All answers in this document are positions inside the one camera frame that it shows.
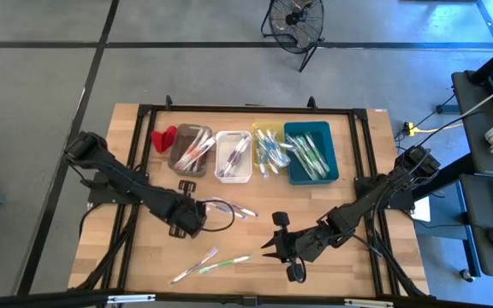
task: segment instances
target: white cable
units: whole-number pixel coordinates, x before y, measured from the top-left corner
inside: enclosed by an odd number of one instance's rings
[[[480,103],[476,104],[473,108],[469,109],[468,111],[464,112],[462,115],[458,116],[457,118],[455,118],[453,121],[451,121],[450,123],[454,123],[460,119],[463,119],[464,117],[466,116],[469,116],[469,114],[471,114],[476,108],[482,106],[484,103],[488,102],[489,100],[491,100],[493,98],[493,93],[492,95],[488,96],[487,98],[483,99]],[[419,142],[417,145],[421,145],[423,144],[428,138],[424,139],[423,141]]]
[[[484,103],[488,102],[489,100],[491,100],[493,98],[493,93],[492,95],[488,96],[487,98],[483,99],[482,102],[476,104],[473,108],[469,109],[468,111],[466,111],[463,115],[460,115],[460,117],[458,117],[456,120],[459,120],[459,119],[463,119],[465,116],[469,115],[470,113],[472,113],[473,110],[475,110],[476,108],[482,106]]]

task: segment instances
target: plastic container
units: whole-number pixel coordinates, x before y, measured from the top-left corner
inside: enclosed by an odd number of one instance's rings
[[[172,145],[172,149],[170,150],[169,168],[173,169],[178,175],[201,177],[206,174],[206,161],[210,151],[203,154],[203,156],[199,159],[197,171],[184,171],[174,168],[176,162],[180,160],[180,157],[184,155],[189,145],[191,145],[195,140],[195,137],[197,137],[197,133],[201,128],[208,129],[212,134],[210,127],[196,124],[180,124],[176,130],[175,143]]]
[[[336,154],[334,153],[334,145],[332,143],[332,135],[330,134],[330,125],[326,121],[315,122],[289,122],[284,125],[284,133],[291,137],[304,135],[309,132],[313,137],[313,143],[321,152],[324,160],[330,167],[329,173],[321,180],[312,180],[295,154],[290,153],[290,164],[288,165],[288,181],[292,185],[317,185],[329,184],[338,180],[340,174],[338,172],[338,164],[336,162]]]
[[[271,132],[275,132],[276,133],[275,139],[277,140],[277,142],[279,142],[279,143],[284,142],[284,130],[283,130],[284,126],[282,123],[254,122],[252,125],[252,136],[254,136],[254,138],[252,139],[253,145],[256,145],[256,142],[258,142],[257,141],[258,135],[256,134],[256,131],[254,130],[255,127],[258,127],[259,129],[261,129],[262,132],[264,132],[264,134],[268,129]],[[258,166],[258,153],[256,152],[255,146],[252,146],[252,164],[254,165],[254,167],[259,168],[259,166]],[[267,163],[264,163],[264,166],[266,167],[266,169],[269,169],[269,167],[270,167],[270,165]]]
[[[245,136],[249,136],[248,146],[241,156],[239,164],[235,167],[233,177],[220,177],[217,172],[229,158],[229,155],[235,150],[235,147]],[[216,134],[216,167],[214,175],[226,184],[247,183],[252,176],[252,135],[248,131],[222,131]]]

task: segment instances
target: yellow plastic container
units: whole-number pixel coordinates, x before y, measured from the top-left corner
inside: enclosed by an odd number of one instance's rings
[[[275,123],[275,122],[254,122],[252,125],[252,163],[254,167],[259,169],[258,166],[258,153],[256,152],[256,143],[258,142],[258,134],[256,133],[256,127],[262,130],[264,134],[269,129],[272,133],[276,133],[275,139],[279,143],[284,142],[284,123]],[[283,171],[286,173],[286,168],[279,169],[279,171]]]

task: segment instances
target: black desk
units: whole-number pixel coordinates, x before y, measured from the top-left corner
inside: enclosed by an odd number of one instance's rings
[[[460,183],[469,222],[484,228],[493,227],[493,177],[462,175]],[[472,232],[480,267],[486,275],[493,275],[493,245],[484,230],[472,228]]]
[[[453,73],[452,82],[462,113],[488,97],[486,90],[469,82],[465,73]],[[441,169],[437,177],[429,184],[413,190],[414,200],[423,198],[457,181],[462,174],[493,175],[493,154],[488,151],[490,145],[484,139],[484,134],[493,127],[493,103],[487,102],[478,110],[486,112],[469,116],[463,120],[471,152]]]

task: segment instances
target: white plastic container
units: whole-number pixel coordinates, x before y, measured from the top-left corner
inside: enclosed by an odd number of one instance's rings
[[[231,177],[218,176],[218,170],[228,161],[229,155],[235,150],[243,137],[249,136],[248,146],[241,156]],[[247,183],[252,176],[252,135],[248,131],[222,131],[216,134],[216,167],[214,175],[226,184]]]

